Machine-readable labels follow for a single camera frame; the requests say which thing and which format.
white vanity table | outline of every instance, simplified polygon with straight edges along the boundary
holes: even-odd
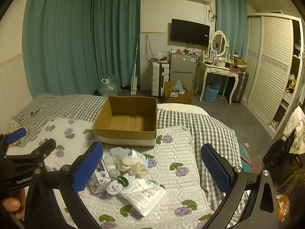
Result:
[[[202,61],[199,61],[199,62],[200,62],[200,65],[199,65],[199,69],[197,71],[197,88],[195,90],[195,94],[197,93],[198,88],[199,88],[199,78],[200,78],[200,74],[202,72],[201,70],[204,71],[203,85],[202,85],[202,91],[201,91],[201,96],[200,96],[199,101],[201,102],[202,97],[203,97],[204,88],[205,88],[205,81],[206,81],[206,77],[207,77],[208,73],[214,73],[214,74],[218,74],[218,75],[227,76],[227,80],[226,80],[224,91],[222,92],[222,96],[224,96],[224,94],[225,94],[225,90],[226,90],[227,85],[228,85],[229,77],[235,77],[235,84],[234,84],[234,87],[232,89],[230,99],[229,99],[229,103],[231,104],[233,93],[234,93],[234,91],[236,89],[236,86],[238,84],[238,73],[239,73],[239,71],[238,70],[231,70],[227,67],[205,64]]]

orange stick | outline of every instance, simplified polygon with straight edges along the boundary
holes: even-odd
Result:
[[[248,160],[246,160],[242,155],[240,156],[240,158],[241,158],[243,161],[245,161],[247,164],[249,164],[250,167],[251,167],[252,169],[257,170],[257,168],[254,167],[250,162],[248,162]]]

white wardrobe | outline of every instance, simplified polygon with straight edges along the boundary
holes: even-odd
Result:
[[[295,47],[303,52],[302,22],[289,15],[256,13],[248,16],[248,24],[249,78],[242,103],[274,138],[300,100],[304,70],[302,57],[293,55],[293,50]],[[297,83],[289,96],[285,90],[291,73]],[[279,126],[272,127],[272,121]]]

small picture frame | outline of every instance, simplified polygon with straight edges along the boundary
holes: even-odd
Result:
[[[217,60],[217,51],[210,51],[210,59]]]

dark floral clothing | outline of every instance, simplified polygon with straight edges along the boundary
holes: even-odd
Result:
[[[292,143],[294,141],[294,131],[289,138],[284,142],[279,139],[269,148],[268,152],[263,158],[263,163],[270,164],[272,167],[281,167],[283,164],[291,165],[295,159],[296,154],[289,153]]]

